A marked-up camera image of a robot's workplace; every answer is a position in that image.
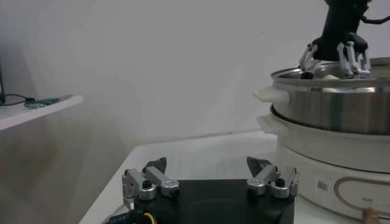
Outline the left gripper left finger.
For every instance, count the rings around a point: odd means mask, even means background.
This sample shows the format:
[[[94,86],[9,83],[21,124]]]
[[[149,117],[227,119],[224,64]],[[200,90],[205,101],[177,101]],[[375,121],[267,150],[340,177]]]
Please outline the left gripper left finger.
[[[129,209],[135,202],[149,203],[158,197],[176,199],[180,195],[179,181],[165,175],[167,159],[149,161],[141,171],[126,169],[122,174],[122,200]]]

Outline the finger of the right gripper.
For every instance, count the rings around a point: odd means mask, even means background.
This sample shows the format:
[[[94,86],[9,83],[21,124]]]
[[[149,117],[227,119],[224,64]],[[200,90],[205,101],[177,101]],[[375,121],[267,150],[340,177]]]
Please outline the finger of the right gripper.
[[[321,64],[320,60],[314,58],[316,52],[317,45],[313,43],[308,44],[299,60],[298,68],[302,71],[300,79],[313,79],[314,71]]]
[[[347,78],[368,78],[371,75],[371,59],[369,48],[358,52],[355,43],[348,41],[346,44],[339,43],[337,47],[339,65]]]

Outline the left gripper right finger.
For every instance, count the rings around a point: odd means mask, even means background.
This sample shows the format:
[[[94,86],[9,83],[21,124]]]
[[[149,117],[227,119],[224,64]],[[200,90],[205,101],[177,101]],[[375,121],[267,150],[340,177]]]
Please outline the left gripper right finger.
[[[274,198],[285,199],[298,195],[298,174],[295,167],[280,170],[266,159],[247,157],[252,178],[246,181],[247,193],[252,198],[263,196],[269,191]]]

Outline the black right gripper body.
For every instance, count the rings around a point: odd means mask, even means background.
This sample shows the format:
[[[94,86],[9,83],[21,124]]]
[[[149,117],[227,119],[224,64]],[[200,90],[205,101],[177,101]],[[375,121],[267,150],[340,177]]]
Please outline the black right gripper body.
[[[337,47],[351,41],[355,52],[362,54],[368,49],[367,41],[357,34],[360,21],[369,8],[370,0],[326,0],[328,5],[322,35],[312,44],[317,46],[315,60],[338,61]]]

